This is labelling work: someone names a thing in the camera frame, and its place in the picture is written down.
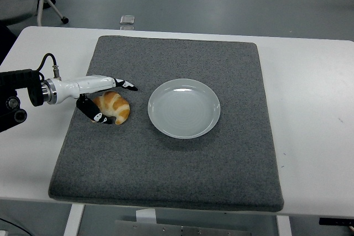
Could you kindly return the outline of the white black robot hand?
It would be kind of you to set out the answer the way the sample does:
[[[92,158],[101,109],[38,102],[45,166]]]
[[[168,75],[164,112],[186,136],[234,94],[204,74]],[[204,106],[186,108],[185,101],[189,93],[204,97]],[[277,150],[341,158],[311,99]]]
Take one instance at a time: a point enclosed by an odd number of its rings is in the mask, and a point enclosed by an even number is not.
[[[124,123],[130,114],[130,105],[112,88],[138,89],[128,81],[102,75],[85,76],[68,81],[48,80],[51,104],[59,104],[67,98],[76,99],[77,108],[96,123]]]

